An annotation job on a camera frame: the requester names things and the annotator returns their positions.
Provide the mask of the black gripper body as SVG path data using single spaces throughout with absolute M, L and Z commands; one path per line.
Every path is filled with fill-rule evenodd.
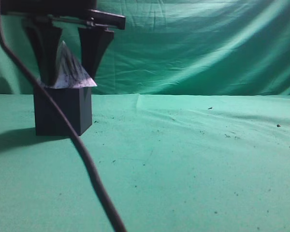
M 2 15 L 53 15 L 93 21 L 94 24 L 124 30 L 126 17 L 97 9 L 97 0 L 1 0 Z

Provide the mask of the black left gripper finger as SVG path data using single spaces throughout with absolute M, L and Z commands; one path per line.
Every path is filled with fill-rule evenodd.
M 102 57 L 114 39 L 114 32 L 104 27 L 78 28 L 83 68 L 94 79 Z

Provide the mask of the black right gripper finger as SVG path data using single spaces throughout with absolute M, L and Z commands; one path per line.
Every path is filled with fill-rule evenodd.
M 53 86 L 56 82 L 56 58 L 62 29 L 52 22 L 23 19 L 22 28 L 35 54 L 41 82 Z

